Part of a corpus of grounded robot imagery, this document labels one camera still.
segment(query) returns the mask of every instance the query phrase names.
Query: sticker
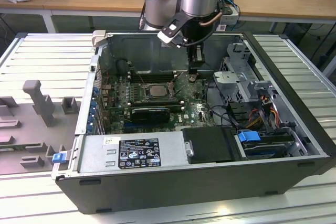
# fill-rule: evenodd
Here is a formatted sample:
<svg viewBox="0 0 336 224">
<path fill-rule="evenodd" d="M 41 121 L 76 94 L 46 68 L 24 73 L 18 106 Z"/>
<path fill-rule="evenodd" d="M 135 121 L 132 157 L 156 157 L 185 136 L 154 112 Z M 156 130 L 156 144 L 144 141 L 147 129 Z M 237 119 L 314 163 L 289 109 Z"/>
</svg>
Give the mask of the sticker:
<svg viewBox="0 0 336 224">
<path fill-rule="evenodd" d="M 119 141 L 120 169 L 134 169 L 161 166 L 159 139 L 138 139 Z"/>
<path fill-rule="evenodd" d="M 104 144 L 119 144 L 120 138 L 119 136 L 104 137 Z"/>
</svg>

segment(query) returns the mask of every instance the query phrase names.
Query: desk leg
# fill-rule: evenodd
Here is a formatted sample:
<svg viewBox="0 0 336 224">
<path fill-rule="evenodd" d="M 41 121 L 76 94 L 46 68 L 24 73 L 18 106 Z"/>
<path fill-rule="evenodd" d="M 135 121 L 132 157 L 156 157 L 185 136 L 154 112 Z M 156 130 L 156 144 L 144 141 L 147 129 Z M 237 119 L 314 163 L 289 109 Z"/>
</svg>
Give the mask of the desk leg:
<svg viewBox="0 0 336 224">
<path fill-rule="evenodd" d="M 278 22 L 272 22 L 271 26 L 269 27 L 268 31 L 273 33 L 275 28 L 277 28 Z"/>
<path fill-rule="evenodd" d="M 93 32 L 95 29 L 95 25 L 94 25 L 94 22 L 93 22 L 93 17 L 92 16 L 89 16 L 89 25 L 90 25 L 90 31 Z"/>
<path fill-rule="evenodd" d="M 41 14 L 44 20 L 44 23 L 47 27 L 48 33 L 55 34 L 57 33 L 57 27 L 55 26 L 53 20 L 52 20 L 52 13 L 50 10 L 44 10 Z"/>
<path fill-rule="evenodd" d="M 334 58 L 331 60 L 331 62 L 327 65 L 327 67 L 324 69 L 322 72 L 327 78 L 331 76 L 331 74 L 335 71 L 336 69 L 336 55 Z"/>
</svg>

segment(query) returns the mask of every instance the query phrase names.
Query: blue latch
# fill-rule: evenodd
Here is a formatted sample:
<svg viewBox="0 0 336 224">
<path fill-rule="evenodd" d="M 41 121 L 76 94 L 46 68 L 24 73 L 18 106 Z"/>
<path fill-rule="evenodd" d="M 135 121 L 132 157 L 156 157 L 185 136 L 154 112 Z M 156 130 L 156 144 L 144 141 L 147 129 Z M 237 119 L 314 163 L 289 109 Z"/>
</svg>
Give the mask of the blue latch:
<svg viewBox="0 0 336 224">
<path fill-rule="evenodd" d="M 89 113 L 90 113 L 91 115 L 95 115 L 95 114 L 96 114 L 96 110 L 95 110 L 94 108 L 90 108 L 90 109 L 89 109 Z"/>
<path fill-rule="evenodd" d="M 90 102 L 90 107 L 95 108 L 97 107 L 97 103 L 95 101 Z"/>
<path fill-rule="evenodd" d="M 238 134 L 238 137 L 241 142 L 261 141 L 260 136 L 256 131 L 242 131 Z"/>
<path fill-rule="evenodd" d="M 97 87 L 93 87 L 93 94 L 97 95 L 99 94 L 100 90 Z"/>
<path fill-rule="evenodd" d="M 89 123 L 93 123 L 94 120 L 95 120 L 95 118 L 92 115 L 88 116 L 88 122 Z"/>
<path fill-rule="evenodd" d="M 66 163 L 67 161 L 66 161 L 66 156 L 67 156 L 67 154 L 66 153 L 55 153 L 54 155 L 53 155 L 53 159 L 51 160 L 54 164 L 55 163 Z"/>
</svg>

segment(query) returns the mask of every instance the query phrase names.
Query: yellow wire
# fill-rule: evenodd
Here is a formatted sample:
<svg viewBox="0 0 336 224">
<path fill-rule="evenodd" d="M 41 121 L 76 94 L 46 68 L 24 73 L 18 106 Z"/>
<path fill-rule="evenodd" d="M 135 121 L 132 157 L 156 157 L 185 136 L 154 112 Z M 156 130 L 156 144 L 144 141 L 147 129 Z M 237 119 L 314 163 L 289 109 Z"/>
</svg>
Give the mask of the yellow wire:
<svg viewBox="0 0 336 224">
<path fill-rule="evenodd" d="M 249 127 L 255 125 L 256 123 L 260 122 L 260 120 L 261 120 L 261 117 L 258 117 L 258 119 L 256 119 L 255 121 L 251 122 L 251 123 L 250 123 L 248 126 L 246 126 L 246 127 L 249 128 Z"/>
</svg>

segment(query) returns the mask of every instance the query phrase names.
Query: side panel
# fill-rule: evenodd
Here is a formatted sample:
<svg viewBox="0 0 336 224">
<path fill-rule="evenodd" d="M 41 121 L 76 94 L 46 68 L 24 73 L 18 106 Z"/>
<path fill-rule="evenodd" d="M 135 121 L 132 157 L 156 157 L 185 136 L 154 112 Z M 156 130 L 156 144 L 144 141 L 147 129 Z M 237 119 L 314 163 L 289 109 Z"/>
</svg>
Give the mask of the side panel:
<svg viewBox="0 0 336 224">
<path fill-rule="evenodd" d="M 83 214 L 283 194 L 327 158 L 212 169 L 57 179 Z"/>
</svg>

